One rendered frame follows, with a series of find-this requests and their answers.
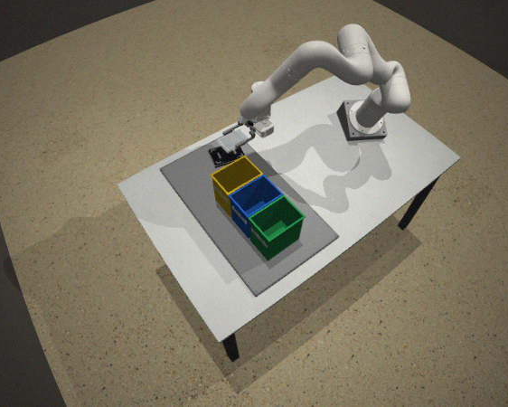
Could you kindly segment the yellow recycle bin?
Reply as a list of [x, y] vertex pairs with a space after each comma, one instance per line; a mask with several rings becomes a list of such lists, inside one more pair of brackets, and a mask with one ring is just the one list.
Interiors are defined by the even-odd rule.
[[263, 173], [246, 156], [242, 156], [210, 175], [213, 182], [215, 200], [229, 217], [231, 217], [231, 207], [228, 195], [261, 175]]

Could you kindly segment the green bin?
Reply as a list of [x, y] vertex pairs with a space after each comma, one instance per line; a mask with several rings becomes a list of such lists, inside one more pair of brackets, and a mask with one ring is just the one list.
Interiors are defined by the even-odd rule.
[[248, 218], [250, 241], [266, 260], [270, 260], [299, 239], [304, 218], [282, 195]]

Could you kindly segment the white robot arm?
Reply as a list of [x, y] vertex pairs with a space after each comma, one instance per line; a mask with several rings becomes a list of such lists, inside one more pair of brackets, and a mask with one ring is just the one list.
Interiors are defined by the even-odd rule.
[[325, 69], [351, 85], [368, 81], [380, 85], [366, 100], [350, 108], [350, 123], [362, 134], [380, 130], [387, 112], [399, 114], [409, 109], [411, 97], [402, 66], [396, 61], [386, 63], [360, 25], [344, 26], [337, 42], [339, 51], [323, 41], [300, 45], [265, 81], [252, 84], [251, 94], [240, 106], [239, 121], [253, 127], [253, 123], [270, 118], [271, 104], [315, 68]]

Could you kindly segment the blue bin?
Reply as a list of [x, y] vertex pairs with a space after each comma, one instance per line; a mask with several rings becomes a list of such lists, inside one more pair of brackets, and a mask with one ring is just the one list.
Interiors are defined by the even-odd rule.
[[250, 238], [248, 218], [282, 195], [284, 194], [265, 175], [261, 175], [228, 195], [232, 220]]

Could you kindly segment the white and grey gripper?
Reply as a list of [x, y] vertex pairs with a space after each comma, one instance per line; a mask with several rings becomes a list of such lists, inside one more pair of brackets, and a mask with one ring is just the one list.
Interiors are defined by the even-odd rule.
[[[236, 148], [239, 148], [239, 147], [242, 147], [243, 145], [245, 145], [245, 143], [251, 141], [253, 138], [255, 138], [255, 132], [260, 136], [260, 137], [267, 137], [269, 135], [271, 135], [273, 132], [274, 132], [274, 124], [272, 124], [268, 118], [263, 120], [263, 121], [259, 121], [257, 122], [256, 124], [253, 123], [253, 127], [250, 126], [246, 126], [250, 129], [250, 132], [249, 134], [251, 135], [250, 138], [246, 139], [246, 140], [242, 140], [241, 142], [239, 142], [238, 144], [235, 145]], [[229, 134], [230, 132], [232, 132], [233, 129], [235, 128], [238, 128], [240, 126], [244, 125], [243, 123], [241, 123], [239, 120], [238, 120], [238, 124], [232, 128], [229, 128], [225, 131], [222, 132], [222, 134], [224, 136], [226, 136], [227, 134]]]

